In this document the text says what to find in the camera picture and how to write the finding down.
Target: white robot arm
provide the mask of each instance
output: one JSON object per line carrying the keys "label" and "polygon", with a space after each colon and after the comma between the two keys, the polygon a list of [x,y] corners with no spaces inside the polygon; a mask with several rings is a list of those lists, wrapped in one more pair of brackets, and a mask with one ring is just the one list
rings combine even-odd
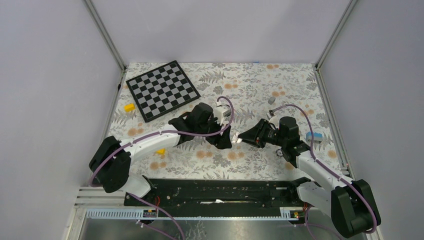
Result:
{"label": "white robot arm", "polygon": [[[232,147],[230,141],[231,126],[222,129],[224,118],[231,113],[230,107],[219,102],[212,109],[205,103],[199,103],[193,111],[171,119],[168,124],[140,136],[118,141],[114,136],[105,138],[90,161],[89,167],[96,173],[95,178],[105,192],[124,191],[143,197],[151,190],[151,185],[143,176],[132,174],[130,166],[149,154],[190,141],[197,135],[209,135],[206,140],[218,149]],[[118,151],[113,160],[104,163],[114,151]]]}
{"label": "white robot arm", "polygon": [[[236,134],[232,142],[244,142],[256,148],[263,148],[266,143],[279,146],[277,153],[281,157],[314,180],[302,177],[291,181],[287,188],[287,199],[292,203],[305,202],[317,207],[331,218],[344,237],[371,229],[374,217],[377,225],[381,223],[370,185],[362,179],[353,180],[325,162],[315,160],[310,147],[300,140],[295,118],[285,116],[279,122],[261,119],[253,128]],[[355,188],[361,196],[350,187]]]}

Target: blue block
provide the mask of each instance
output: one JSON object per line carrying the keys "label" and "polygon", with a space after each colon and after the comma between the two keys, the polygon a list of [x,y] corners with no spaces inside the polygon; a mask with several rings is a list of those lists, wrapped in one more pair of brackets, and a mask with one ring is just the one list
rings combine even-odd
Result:
{"label": "blue block", "polygon": [[[312,139],[312,134],[310,131],[306,133],[306,141],[310,141]],[[324,140],[323,135],[321,133],[313,133],[313,140],[317,142],[322,142]]]}

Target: yellow toy brick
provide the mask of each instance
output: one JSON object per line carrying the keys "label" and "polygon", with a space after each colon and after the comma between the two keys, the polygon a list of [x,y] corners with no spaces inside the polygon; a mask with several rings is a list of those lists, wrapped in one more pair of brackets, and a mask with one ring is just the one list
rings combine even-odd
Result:
{"label": "yellow toy brick", "polygon": [[165,155],[165,148],[157,150],[156,153],[160,155]]}
{"label": "yellow toy brick", "polygon": [[131,112],[132,110],[135,110],[136,109],[136,106],[134,106],[133,103],[130,103],[128,105],[125,105],[123,107],[123,109],[125,110],[125,112]]}

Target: white wall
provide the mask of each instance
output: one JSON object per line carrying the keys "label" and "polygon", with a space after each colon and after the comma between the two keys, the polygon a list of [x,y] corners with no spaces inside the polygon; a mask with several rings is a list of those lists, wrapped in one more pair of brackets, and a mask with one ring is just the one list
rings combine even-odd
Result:
{"label": "white wall", "polygon": [[120,70],[82,0],[0,6],[0,239],[58,240]]}
{"label": "white wall", "polygon": [[423,239],[424,1],[359,1],[322,67],[384,240]]}
{"label": "white wall", "polygon": [[94,0],[130,62],[315,63],[349,0]]}

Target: checkered pattern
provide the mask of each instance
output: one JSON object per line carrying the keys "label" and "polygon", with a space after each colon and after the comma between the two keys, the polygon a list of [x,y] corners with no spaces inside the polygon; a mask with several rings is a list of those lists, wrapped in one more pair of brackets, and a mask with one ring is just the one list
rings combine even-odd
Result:
{"label": "checkered pattern", "polygon": [[134,77],[126,84],[146,123],[200,97],[176,61]]}

